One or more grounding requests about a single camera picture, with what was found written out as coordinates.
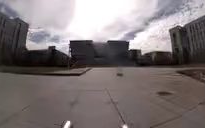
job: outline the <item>tall building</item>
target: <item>tall building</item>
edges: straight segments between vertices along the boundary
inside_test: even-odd
[[[176,62],[205,62],[205,16],[170,29],[170,36]]]
[[[15,55],[21,55],[17,51],[26,51],[28,27],[24,21],[11,19],[0,12],[0,64],[13,64]]]

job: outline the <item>low building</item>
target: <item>low building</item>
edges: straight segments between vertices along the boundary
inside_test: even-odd
[[[140,59],[142,65],[171,65],[171,52],[153,51],[144,54]]]
[[[70,52],[74,63],[85,66],[126,66],[132,64],[128,58],[129,42],[110,40],[70,41]]]
[[[30,50],[26,60],[27,66],[56,66],[68,67],[69,57],[56,50],[55,46],[48,49]]]
[[[95,51],[92,40],[70,41],[70,53],[75,65],[93,65]]]
[[[170,29],[170,36],[177,64],[205,63],[205,16]]]
[[[13,65],[24,51],[29,25],[0,12],[0,65]]]
[[[142,51],[139,49],[130,49],[128,51],[128,54],[129,54],[129,59],[137,62],[142,56]]]

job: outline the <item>cloud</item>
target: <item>cloud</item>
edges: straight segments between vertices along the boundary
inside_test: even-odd
[[[204,15],[205,0],[0,0],[0,10],[30,23],[33,47],[67,52],[71,39],[124,39],[145,52],[170,51],[169,28]]]
[[[69,24],[75,0],[4,0],[32,28],[65,29]]]
[[[171,51],[169,29],[184,25],[205,15],[205,0],[184,1],[175,13],[154,20],[143,31],[131,40],[131,48],[143,49],[144,52],[153,50]]]

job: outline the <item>gray sky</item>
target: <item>gray sky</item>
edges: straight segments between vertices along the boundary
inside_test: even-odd
[[[169,28],[204,15],[205,0],[0,0],[0,11],[30,24],[31,49],[124,39],[144,52],[170,51]]]

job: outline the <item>paved plaza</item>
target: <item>paved plaza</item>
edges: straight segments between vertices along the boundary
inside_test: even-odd
[[[0,73],[0,128],[205,128],[205,84],[172,68]]]

